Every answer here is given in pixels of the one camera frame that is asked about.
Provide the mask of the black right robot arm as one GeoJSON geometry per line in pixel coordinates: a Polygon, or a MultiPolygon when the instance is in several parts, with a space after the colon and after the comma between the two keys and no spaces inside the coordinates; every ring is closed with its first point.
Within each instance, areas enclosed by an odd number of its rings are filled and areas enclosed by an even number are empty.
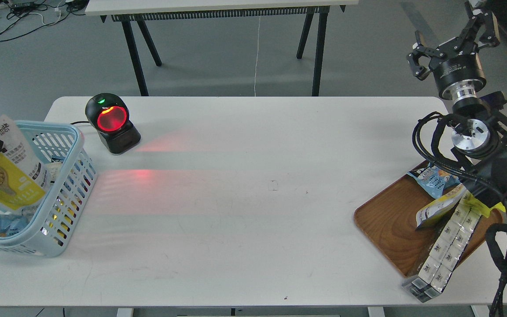
{"type": "MultiPolygon", "coordinates": [[[[406,59],[415,78],[434,76],[439,98],[452,102],[452,112],[433,112],[419,120],[412,143],[420,156],[449,174],[487,206],[502,203],[507,217],[507,100],[502,92],[478,96],[486,85],[479,50],[500,44],[495,15],[466,1],[467,24],[461,33],[429,48],[416,31],[416,42],[406,59]]],[[[503,316],[507,285],[507,223],[485,232],[489,252],[500,272],[490,307],[491,317],[503,316]]]]}

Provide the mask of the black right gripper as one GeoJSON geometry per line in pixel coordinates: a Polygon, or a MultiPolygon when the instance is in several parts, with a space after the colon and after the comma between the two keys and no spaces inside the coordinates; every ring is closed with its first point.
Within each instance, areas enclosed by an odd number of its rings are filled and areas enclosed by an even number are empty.
{"type": "Polygon", "coordinates": [[[416,42],[407,56],[412,75],[423,81],[432,73],[438,96],[445,100],[456,99],[452,89],[457,84],[471,85],[475,92],[483,89],[486,78],[478,52],[500,45],[498,20],[493,12],[473,8],[468,0],[464,6],[469,20],[457,36],[456,44],[444,42],[437,48],[429,48],[423,34],[416,30],[416,42]]]}

